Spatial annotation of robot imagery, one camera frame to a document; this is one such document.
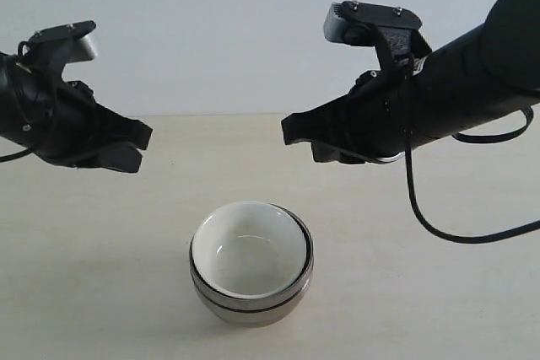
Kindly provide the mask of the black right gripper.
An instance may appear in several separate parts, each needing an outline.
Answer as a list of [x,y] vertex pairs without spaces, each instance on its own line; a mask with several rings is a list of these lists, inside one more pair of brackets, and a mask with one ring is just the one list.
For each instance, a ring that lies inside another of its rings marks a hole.
[[285,145],[310,142],[313,161],[320,164],[384,164],[422,145],[422,132],[408,116],[410,69],[377,77],[362,74],[349,92],[312,110],[281,120]]

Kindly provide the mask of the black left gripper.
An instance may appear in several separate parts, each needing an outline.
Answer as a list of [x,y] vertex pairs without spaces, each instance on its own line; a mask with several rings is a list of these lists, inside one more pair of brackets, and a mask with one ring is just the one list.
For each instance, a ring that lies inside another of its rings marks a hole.
[[56,166],[136,174],[138,149],[146,150],[153,135],[146,123],[98,103],[81,82],[26,81],[24,112],[24,152]]

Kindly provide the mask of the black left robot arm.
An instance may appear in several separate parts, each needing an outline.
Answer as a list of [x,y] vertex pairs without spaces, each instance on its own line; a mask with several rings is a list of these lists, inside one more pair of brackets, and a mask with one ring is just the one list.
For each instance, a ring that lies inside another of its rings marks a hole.
[[1,56],[1,137],[21,147],[2,162],[33,154],[59,167],[135,174],[152,132],[99,104],[84,82]]

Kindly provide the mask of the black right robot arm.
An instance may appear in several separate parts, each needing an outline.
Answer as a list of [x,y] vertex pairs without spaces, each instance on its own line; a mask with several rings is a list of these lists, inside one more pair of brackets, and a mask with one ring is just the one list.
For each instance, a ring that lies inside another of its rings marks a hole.
[[497,0],[477,27],[437,50],[410,10],[333,3],[326,40],[375,49],[379,66],[343,96],[283,118],[283,140],[316,162],[389,164],[407,149],[497,120],[539,101],[539,0]]

